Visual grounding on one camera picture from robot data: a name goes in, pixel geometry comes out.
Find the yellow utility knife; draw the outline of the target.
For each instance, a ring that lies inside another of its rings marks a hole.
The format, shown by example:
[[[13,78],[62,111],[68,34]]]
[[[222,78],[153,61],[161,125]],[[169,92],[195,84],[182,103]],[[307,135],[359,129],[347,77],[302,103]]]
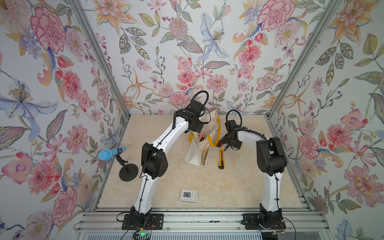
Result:
[[[220,148],[219,154],[218,168],[223,170],[225,168],[225,151],[223,148]]]

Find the white canvas pouch yellow handles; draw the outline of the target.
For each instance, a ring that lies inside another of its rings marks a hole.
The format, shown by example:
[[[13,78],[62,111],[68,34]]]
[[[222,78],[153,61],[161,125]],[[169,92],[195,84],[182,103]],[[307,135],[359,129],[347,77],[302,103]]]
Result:
[[[187,164],[206,167],[211,148],[215,148],[221,137],[221,118],[218,109],[205,113],[202,122],[208,122],[200,133],[191,132],[189,135],[190,146],[184,158]]]

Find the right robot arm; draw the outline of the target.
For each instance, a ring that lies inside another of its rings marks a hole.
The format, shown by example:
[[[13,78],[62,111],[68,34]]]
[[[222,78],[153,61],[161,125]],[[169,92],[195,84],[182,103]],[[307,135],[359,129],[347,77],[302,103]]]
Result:
[[[216,146],[226,145],[239,150],[243,143],[255,148],[257,152],[257,165],[263,173],[263,199],[258,219],[261,226],[268,228],[272,223],[283,220],[280,187],[283,172],[288,164],[287,156],[280,138],[267,138],[245,127],[228,132]]]

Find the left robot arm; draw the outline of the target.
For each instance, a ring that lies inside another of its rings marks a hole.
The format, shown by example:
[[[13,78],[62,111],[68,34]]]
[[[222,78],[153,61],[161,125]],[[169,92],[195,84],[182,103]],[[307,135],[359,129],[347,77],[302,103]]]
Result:
[[[178,138],[189,131],[200,132],[206,124],[201,121],[205,107],[188,107],[174,113],[168,128],[151,144],[142,147],[142,184],[135,204],[130,209],[130,216],[136,223],[146,225],[152,210],[152,202],[158,180],[169,166],[167,153]]]

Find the small square marker card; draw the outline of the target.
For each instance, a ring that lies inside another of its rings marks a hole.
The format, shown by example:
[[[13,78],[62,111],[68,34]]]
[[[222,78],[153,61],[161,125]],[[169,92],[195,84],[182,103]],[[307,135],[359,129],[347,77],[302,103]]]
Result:
[[[196,203],[198,201],[198,190],[182,188],[180,201]]]

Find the black microphone stand base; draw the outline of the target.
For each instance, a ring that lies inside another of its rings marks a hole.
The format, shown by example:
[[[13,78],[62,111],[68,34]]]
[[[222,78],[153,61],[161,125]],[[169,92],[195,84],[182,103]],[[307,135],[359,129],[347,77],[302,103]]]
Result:
[[[122,166],[119,172],[119,177],[123,182],[130,182],[134,180],[139,174],[139,168],[135,164],[128,164],[120,155],[116,156],[116,160]]]

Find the blue foam microphone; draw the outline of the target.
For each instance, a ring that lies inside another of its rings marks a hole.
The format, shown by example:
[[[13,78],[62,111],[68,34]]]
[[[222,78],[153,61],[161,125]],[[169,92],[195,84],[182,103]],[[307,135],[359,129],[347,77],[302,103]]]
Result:
[[[98,153],[98,159],[101,161],[109,161],[112,157],[119,156],[127,150],[126,147],[115,149],[104,149]]]

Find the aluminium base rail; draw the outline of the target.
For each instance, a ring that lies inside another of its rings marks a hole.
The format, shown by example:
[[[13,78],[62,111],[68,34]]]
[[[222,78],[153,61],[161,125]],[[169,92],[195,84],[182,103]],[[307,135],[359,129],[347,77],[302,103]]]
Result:
[[[117,233],[132,234],[137,230],[130,227],[122,228],[123,216],[126,209],[98,208],[95,212],[84,213],[81,221],[75,224],[75,232],[86,233]],[[162,214],[162,233],[176,232],[245,232],[246,227],[241,224],[244,214],[255,214],[255,208],[208,208],[208,209],[183,209],[183,208],[154,208],[154,214]],[[303,239],[304,236],[314,236],[315,239],[333,240],[328,222],[320,213],[308,208],[284,208],[283,218],[286,237],[294,234],[294,239]]]

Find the aluminium corner post left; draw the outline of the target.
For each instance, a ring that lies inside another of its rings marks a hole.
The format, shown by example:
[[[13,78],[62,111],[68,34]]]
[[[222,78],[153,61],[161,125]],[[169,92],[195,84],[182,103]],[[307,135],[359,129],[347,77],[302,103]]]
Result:
[[[96,34],[94,33],[92,26],[86,16],[85,10],[83,9],[83,6],[81,4],[81,1],[78,0],[69,0],[69,3],[71,5],[71,8],[73,9],[73,12],[75,13],[77,20],[80,22],[80,26],[83,28],[86,38],[89,41],[94,53],[95,58],[97,62],[99,63],[99,66],[103,70],[103,73],[105,74],[107,81],[110,85],[110,89],[112,90],[113,94],[116,97],[116,100],[118,102],[118,105],[120,107],[120,110],[122,111],[123,115],[129,119],[130,113],[129,110],[126,107],[126,104],[123,100],[122,94],[119,91],[118,85],[115,81],[115,78],[113,76],[112,70],[108,65],[107,60],[104,57],[103,51],[100,47],[100,44],[98,42],[98,39],[96,37]]]

